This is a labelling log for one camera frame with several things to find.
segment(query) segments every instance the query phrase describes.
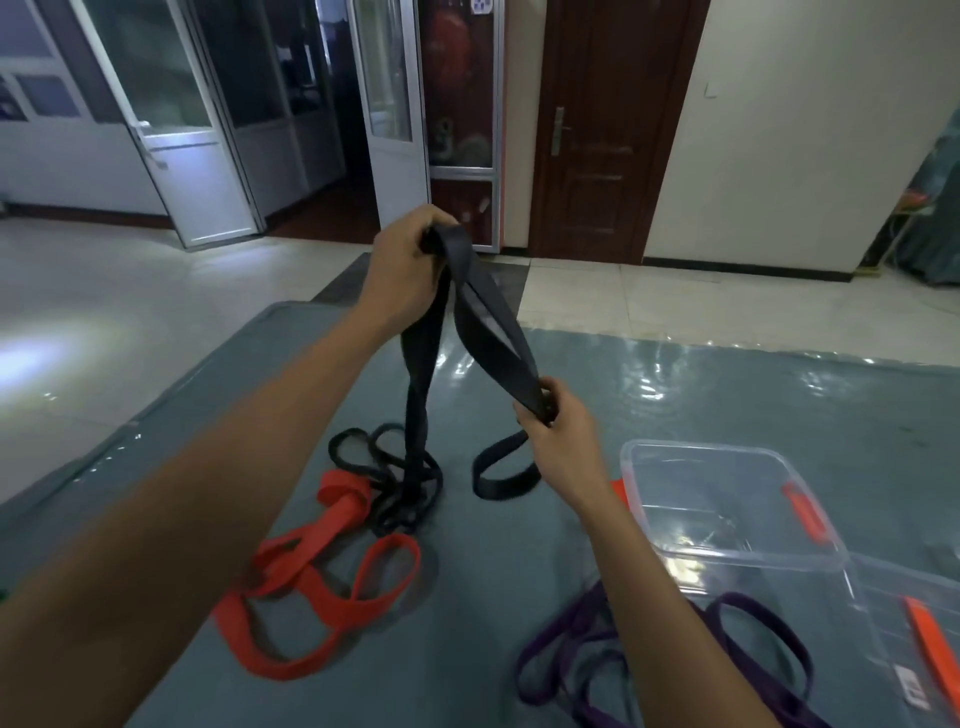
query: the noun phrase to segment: label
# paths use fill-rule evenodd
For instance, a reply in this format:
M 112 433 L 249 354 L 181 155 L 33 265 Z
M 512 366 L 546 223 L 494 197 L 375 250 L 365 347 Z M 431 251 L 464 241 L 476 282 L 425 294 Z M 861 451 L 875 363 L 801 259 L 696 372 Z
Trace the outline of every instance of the label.
M 903 665 L 894 665 L 894 672 L 900 680 L 900 687 L 903 688 L 903 697 L 906 701 L 914 708 L 930 710 L 930 701 L 926 699 L 924 686 L 920 684 L 917 673 Z

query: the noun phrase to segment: purple resistance band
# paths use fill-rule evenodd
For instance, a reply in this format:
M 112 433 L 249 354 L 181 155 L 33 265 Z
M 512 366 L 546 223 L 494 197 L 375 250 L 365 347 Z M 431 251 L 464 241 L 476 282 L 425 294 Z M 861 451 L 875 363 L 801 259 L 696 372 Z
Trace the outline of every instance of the purple resistance band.
M 813 662 L 810 653 L 785 621 L 750 597 L 727 592 L 714 599 L 706 610 L 688 602 L 707 625 L 710 633 L 730 657 L 733 664 L 754 687 L 767 708 L 783 728 L 830 728 L 829 724 L 807 707 L 813 689 Z M 720 609 L 724 605 L 745 612 L 773 632 L 794 654 L 806 675 L 802 694 L 797 695 L 767 672 L 757 661 L 743 651 L 724 631 Z M 516 691 L 527 705 L 541 706 L 562 693 L 568 701 L 568 710 L 579 724 L 589 728 L 629 728 L 621 721 L 590 704 L 590 682 L 597 670 L 609 663 L 626 667 L 627 660 L 616 646 L 602 651 L 589 666 L 576 691 L 566 685 L 566 676 L 580 648 L 588 643 L 613 642 L 617 639 L 614 629 L 594 629 L 597 617 L 607 607 L 607 593 L 603 584 L 597 582 L 583 596 L 564 609 L 547 627 L 530 642 L 516 660 Z M 534 688 L 524 688 L 520 676 L 528 663 L 540 655 L 553 642 L 560 640 L 549 669 L 542 682 Z

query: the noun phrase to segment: forearm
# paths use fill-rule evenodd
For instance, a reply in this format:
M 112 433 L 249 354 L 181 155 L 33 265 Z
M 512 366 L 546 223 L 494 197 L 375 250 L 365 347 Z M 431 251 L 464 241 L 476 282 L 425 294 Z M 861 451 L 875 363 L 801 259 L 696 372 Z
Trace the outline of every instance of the forearm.
M 0 611 L 11 724 L 49 724 L 52 704 L 71 706 L 60 724 L 126 719 L 243 570 L 383 339 L 351 312 L 16 591 Z
M 777 728 L 606 483 L 578 507 L 649 728 Z

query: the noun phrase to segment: black loop band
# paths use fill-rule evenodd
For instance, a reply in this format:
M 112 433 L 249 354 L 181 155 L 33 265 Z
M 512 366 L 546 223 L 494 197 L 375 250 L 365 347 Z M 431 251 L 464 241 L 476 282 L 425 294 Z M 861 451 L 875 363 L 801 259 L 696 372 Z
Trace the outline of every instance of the black loop band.
M 454 293 L 453 323 L 467 352 L 507 393 L 549 425 L 557 416 L 552 395 L 540 388 L 537 364 L 516 316 L 507 305 L 496 282 L 473 251 L 467 231 L 460 226 L 435 226 L 423 234 L 420 247 L 446 262 L 433 303 L 419 321 L 400 336 L 403 362 L 410 375 L 407 389 L 406 424 L 381 425 L 372 433 L 352 428 L 330 440 L 330 459 L 341 470 L 363 475 L 380 493 L 374 499 L 370 515 L 372 530 L 378 535 L 403 530 L 413 533 L 437 502 L 444 476 L 437 461 L 426 451 L 426 398 L 437 366 L 440 339 L 444 329 L 446 303 Z M 497 336 L 467 299 L 470 291 L 486 310 L 509 342 Z M 404 457 L 381 448 L 377 441 L 383 433 L 403 432 Z M 367 445 L 373 465 L 357 465 L 340 457 L 340 446 L 348 438 Z M 522 430 L 484 449 L 473 461 L 473 492 L 484 500 L 508 500 L 528 493 L 540 482 L 534 464 L 520 473 L 503 478 L 485 477 L 493 464 L 520 448 L 527 441 Z M 403 476 L 390 470 L 396 467 Z
M 351 427 L 331 437 L 327 446 L 330 460 L 337 468 L 366 477 L 373 489 L 378 491 L 367 517 L 371 531 L 377 536 L 394 531 L 416 531 L 437 504 L 440 491 L 444 488 L 444 474 L 426 450 L 422 453 L 420 467 L 417 468 L 418 479 L 415 480 L 409 477 L 404 458 L 380 447 L 380 438 L 392 431 L 403 432 L 403 425 L 386 423 L 371 433 L 360 427 Z M 340 447 L 351 438 L 367 446 L 373 465 L 350 463 L 341 457 Z M 391 467 L 401 469 L 403 477 L 397 479 Z

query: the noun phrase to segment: red object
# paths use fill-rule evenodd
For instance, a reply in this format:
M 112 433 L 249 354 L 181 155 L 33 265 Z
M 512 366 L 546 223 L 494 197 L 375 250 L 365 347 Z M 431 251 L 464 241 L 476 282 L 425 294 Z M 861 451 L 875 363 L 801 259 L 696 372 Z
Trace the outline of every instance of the red object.
M 467 83 L 473 53 L 467 23 L 454 10 L 437 10 L 425 35 L 425 75 L 440 90 L 461 88 Z
M 253 588 L 232 587 L 213 609 L 220 634 L 237 661 L 254 675 L 271 680 L 296 680 L 324 666 L 337 643 L 350 629 L 382 617 L 410 585 L 420 567 L 420 547 L 413 537 L 394 533 L 378 539 L 364 555 L 348 598 L 334 594 L 311 565 L 340 534 L 360 528 L 370 513 L 370 482 L 345 471 L 330 471 L 321 478 L 317 500 L 326 506 L 320 518 L 260 545 L 252 567 L 263 576 Z M 396 548 L 414 556 L 410 573 L 389 592 L 372 599 L 359 594 L 377 559 Z M 295 660 L 281 661 L 265 655 L 252 635 L 245 598 L 273 595 L 295 589 L 304 595 L 317 617 L 330 627 L 329 636 L 315 650 Z
M 817 513 L 816 506 L 810 502 L 807 494 L 800 490 L 797 484 L 793 482 L 785 483 L 780 490 L 785 496 L 790 498 L 790 505 L 793 506 L 793 510 L 796 512 L 797 518 L 800 519 L 800 523 L 803 525 L 806 535 L 810 537 L 810 540 L 815 544 L 826 544 L 829 542 L 830 537 L 827 533 L 827 527 L 824 525 L 823 519 L 820 518 L 820 514 Z
M 627 500 L 627 489 L 623 487 L 623 478 L 611 480 L 610 485 L 613 488 L 613 492 L 616 493 L 616 496 L 620 498 L 620 501 L 629 508 L 630 502 Z
M 957 665 L 953 650 L 926 605 L 912 596 L 906 596 L 903 600 L 926 661 L 936 675 L 953 711 L 960 717 L 960 666 Z

